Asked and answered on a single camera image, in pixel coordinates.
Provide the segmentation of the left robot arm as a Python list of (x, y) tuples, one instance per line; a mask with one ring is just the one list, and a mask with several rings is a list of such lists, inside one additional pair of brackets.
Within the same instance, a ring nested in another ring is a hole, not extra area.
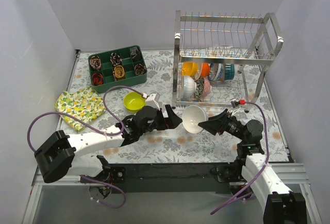
[(166, 105), (167, 116), (161, 109), (143, 107), (136, 114), (125, 117), (104, 130), (83, 134), (65, 134), (55, 131), (34, 153), (45, 183), (53, 183), (66, 175), (84, 175), (103, 183), (109, 179), (110, 171), (106, 159), (93, 153), (130, 145), (153, 130), (175, 129), (182, 119), (170, 105)]

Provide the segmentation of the dark floral pink bowl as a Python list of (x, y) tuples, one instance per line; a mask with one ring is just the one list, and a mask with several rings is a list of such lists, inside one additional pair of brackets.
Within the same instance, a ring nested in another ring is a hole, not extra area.
[(211, 93), (211, 84), (206, 77), (200, 77), (196, 81), (195, 98), (200, 100)]

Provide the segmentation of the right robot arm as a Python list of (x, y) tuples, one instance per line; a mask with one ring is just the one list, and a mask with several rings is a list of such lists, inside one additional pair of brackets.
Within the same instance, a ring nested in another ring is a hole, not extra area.
[(283, 183), (268, 163), (269, 152), (260, 143), (266, 137), (260, 121), (244, 125), (224, 110), (198, 126), (213, 135), (227, 132), (240, 139), (233, 174), (252, 189), (263, 210), (263, 223), (307, 223), (305, 198)]

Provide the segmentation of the light blue white bowl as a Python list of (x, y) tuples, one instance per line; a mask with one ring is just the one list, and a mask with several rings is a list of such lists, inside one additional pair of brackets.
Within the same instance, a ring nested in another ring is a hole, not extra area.
[(199, 106), (190, 105), (186, 107), (182, 114), (183, 127), (192, 134), (203, 131), (199, 123), (208, 121), (207, 113)]

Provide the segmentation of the lime green bowl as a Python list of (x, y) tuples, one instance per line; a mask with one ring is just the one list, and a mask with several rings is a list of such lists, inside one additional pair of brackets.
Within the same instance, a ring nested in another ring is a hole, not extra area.
[(124, 99), (123, 99), (123, 104), (125, 103), (145, 103), (145, 99), (138, 93), (136, 92), (130, 92), (128, 93)]
[(138, 112), (139, 110), (141, 110), (143, 107), (145, 106), (145, 103), (125, 103), (124, 104), (124, 107), (129, 111), (129, 112), (132, 112), (132, 113), (136, 113)]

